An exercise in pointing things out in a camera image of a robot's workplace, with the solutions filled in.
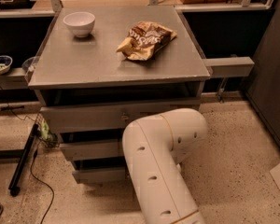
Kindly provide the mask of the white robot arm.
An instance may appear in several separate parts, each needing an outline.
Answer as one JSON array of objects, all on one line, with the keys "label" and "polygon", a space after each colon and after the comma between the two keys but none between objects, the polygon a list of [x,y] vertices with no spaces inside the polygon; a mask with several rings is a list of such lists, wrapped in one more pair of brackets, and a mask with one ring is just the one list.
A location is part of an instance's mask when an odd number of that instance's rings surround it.
[{"label": "white robot arm", "polygon": [[205,224],[179,163],[206,136],[204,116],[189,108],[137,119],[125,128],[123,153],[146,224]]}]

